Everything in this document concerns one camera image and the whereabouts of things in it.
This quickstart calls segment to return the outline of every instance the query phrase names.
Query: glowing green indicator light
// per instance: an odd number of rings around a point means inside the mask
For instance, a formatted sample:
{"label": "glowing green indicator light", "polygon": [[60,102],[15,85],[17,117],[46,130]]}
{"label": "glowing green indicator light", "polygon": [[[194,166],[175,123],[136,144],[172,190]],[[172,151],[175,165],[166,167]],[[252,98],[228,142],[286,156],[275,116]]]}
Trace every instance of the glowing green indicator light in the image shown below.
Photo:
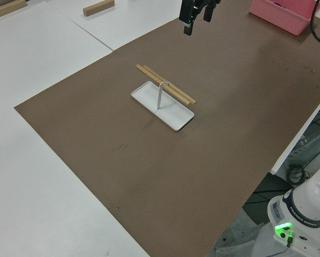
{"label": "glowing green indicator light", "polygon": [[283,228],[291,228],[292,227],[292,223],[290,222],[287,222],[287,223],[284,223],[284,224],[281,224],[281,225],[277,225],[275,226],[275,229],[276,230],[279,230],[279,229],[283,229]]}

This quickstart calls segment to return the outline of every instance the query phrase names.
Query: brown mat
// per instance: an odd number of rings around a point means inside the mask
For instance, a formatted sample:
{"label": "brown mat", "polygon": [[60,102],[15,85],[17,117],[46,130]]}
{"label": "brown mat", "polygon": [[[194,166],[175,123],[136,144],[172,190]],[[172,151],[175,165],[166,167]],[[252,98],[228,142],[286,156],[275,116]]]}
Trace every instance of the brown mat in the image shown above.
{"label": "brown mat", "polygon": [[[172,21],[16,107],[151,257],[205,256],[320,103],[320,44],[250,4],[222,1],[192,37]],[[180,132],[130,96],[137,63],[198,101]]]}

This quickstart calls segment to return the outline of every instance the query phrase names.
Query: pink bin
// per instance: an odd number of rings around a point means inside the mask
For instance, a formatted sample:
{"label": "pink bin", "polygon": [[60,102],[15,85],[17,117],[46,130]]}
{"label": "pink bin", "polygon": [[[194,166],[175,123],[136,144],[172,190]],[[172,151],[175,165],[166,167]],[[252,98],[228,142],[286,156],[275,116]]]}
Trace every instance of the pink bin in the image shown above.
{"label": "pink bin", "polygon": [[315,0],[253,0],[250,12],[298,36],[309,25],[315,3]]}

